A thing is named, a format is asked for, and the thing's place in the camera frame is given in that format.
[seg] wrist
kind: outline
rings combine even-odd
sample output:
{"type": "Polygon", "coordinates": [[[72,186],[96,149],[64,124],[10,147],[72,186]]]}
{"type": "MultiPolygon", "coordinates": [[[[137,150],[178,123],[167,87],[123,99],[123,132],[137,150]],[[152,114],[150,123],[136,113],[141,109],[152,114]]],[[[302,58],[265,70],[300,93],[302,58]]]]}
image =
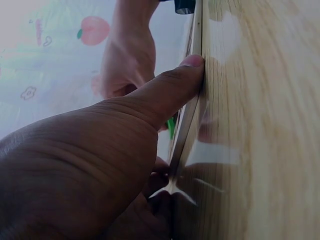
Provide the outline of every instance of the wrist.
{"type": "Polygon", "coordinates": [[[158,0],[117,0],[113,23],[117,27],[149,28],[150,19],[159,5],[158,0]]]}

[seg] green object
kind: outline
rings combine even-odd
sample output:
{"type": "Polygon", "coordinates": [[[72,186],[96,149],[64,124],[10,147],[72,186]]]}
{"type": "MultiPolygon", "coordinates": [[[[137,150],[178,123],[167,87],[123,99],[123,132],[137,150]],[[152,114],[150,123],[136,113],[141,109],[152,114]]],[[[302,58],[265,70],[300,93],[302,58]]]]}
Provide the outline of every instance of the green object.
{"type": "Polygon", "coordinates": [[[82,29],[80,29],[80,30],[78,31],[78,33],[76,34],[76,37],[77,37],[78,39],[80,39],[81,36],[82,36],[82,29]]]}
{"type": "Polygon", "coordinates": [[[175,135],[175,122],[174,122],[174,118],[171,117],[166,124],[168,125],[168,129],[170,132],[170,139],[172,140],[174,138],[175,135]]]}

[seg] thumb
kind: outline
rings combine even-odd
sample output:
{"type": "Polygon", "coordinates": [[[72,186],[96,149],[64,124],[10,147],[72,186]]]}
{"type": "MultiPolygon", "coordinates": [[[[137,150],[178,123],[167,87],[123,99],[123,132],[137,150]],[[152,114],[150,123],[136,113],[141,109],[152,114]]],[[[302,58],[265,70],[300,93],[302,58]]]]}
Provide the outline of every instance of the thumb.
{"type": "Polygon", "coordinates": [[[204,59],[190,55],[176,69],[158,75],[124,98],[134,103],[139,118],[158,130],[199,92],[204,69],[204,59]]]}

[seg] cabinet door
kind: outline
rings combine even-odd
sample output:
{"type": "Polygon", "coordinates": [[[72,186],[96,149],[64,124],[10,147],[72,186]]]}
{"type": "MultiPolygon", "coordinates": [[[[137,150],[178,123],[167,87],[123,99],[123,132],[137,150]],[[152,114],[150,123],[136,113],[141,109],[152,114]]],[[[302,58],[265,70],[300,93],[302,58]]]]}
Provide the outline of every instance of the cabinet door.
{"type": "Polygon", "coordinates": [[[319,239],[320,1],[203,0],[201,35],[175,239],[319,239]]]}

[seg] fingernail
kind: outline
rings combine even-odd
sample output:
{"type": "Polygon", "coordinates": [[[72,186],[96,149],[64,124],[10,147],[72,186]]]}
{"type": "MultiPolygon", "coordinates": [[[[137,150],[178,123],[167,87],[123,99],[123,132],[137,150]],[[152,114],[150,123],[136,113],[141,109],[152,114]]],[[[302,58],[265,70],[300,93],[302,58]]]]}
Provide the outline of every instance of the fingernail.
{"type": "Polygon", "coordinates": [[[204,61],[200,55],[189,55],[180,63],[180,66],[200,67],[204,61]]]}

